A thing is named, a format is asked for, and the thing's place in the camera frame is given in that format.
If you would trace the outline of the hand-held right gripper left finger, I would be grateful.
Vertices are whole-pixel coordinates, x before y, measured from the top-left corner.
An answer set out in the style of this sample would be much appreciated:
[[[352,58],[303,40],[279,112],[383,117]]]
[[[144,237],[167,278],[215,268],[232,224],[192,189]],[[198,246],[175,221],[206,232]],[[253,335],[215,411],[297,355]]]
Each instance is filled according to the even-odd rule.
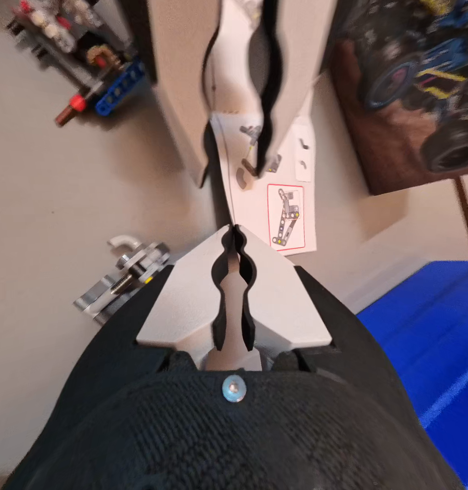
[[[221,287],[233,242],[226,225],[176,261],[136,340],[187,352],[203,369],[208,354],[225,342],[227,317]]]

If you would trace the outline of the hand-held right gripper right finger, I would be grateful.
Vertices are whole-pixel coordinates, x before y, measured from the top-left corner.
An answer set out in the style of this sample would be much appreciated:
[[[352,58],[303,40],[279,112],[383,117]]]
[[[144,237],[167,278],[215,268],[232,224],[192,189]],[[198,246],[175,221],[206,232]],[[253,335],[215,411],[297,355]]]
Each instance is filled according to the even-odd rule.
[[[246,282],[241,327],[245,346],[263,369],[280,353],[329,346],[332,336],[293,263],[242,225],[234,227],[239,273]]]

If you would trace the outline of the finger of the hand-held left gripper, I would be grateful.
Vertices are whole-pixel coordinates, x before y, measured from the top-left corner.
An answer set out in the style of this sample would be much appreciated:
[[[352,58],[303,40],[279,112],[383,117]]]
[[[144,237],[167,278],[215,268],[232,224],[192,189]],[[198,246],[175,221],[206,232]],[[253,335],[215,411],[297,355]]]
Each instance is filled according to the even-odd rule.
[[[262,1],[260,29],[267,43],[263,123],[255,178],[273,171],[311,179],[315,137],[310,112],[337,1]]]
[[[155,94],[183,166],[195,186],[204,184],[206,59],[218,32],[220,1],[148,1],[157,73]]]

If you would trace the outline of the lego chassis with blue beam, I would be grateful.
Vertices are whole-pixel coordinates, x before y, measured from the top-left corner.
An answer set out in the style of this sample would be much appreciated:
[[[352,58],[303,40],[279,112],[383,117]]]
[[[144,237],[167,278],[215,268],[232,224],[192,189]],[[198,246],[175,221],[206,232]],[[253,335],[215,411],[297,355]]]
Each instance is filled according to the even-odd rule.
[[[109,116],[145,77],[118,1],[18,1],[6,30],[77,86],[55,123]]]

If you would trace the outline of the grey lego shock absorber assembly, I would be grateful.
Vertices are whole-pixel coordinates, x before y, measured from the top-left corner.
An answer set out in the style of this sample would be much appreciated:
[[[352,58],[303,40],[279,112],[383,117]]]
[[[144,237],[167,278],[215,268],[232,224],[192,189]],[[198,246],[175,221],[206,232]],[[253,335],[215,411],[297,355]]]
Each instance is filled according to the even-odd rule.
[[[73,305],[99,325],[104,325],[142,287],[164,269],[170,250],[163,242],[143,243],[135,252],[122,252],[116,270],[103,276]]]

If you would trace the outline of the grey curved lego piece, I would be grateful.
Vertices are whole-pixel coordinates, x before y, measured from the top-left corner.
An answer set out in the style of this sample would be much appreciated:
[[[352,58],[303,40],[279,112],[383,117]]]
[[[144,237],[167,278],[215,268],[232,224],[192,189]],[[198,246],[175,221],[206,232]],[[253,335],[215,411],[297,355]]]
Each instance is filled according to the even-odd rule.
[[[137,238],[122,234],[107,240],[107,245],[109,248],[118,253],[118,252],[136,252],[140,248],[143,247],[143,243]]]

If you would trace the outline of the open lego instruction booklet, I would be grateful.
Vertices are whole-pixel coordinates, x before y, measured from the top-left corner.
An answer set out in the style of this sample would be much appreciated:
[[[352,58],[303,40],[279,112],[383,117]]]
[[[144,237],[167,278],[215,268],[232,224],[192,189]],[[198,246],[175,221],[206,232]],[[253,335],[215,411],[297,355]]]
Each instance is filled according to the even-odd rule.
[[[233,223],[283,255],[316,251],[316,144],[310,116],[295,118],[260,177],[249,170],[255,168],[261,116],[215,112],[211,125]]]

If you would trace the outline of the lego set box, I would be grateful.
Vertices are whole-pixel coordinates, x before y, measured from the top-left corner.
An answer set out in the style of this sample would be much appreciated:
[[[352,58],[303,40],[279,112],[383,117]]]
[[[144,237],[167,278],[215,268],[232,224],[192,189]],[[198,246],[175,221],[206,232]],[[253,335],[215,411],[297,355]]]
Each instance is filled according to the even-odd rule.
[[[468,174],[468,1],[338,1],[324,58],[372,194]]]

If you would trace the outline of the blue plastic bin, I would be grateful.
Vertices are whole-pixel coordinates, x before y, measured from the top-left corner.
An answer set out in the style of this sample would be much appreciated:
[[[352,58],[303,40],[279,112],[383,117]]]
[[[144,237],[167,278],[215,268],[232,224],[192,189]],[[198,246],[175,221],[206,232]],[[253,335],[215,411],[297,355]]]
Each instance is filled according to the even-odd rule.
[[[357,314],[468,489],[468,261],[434,261]]]

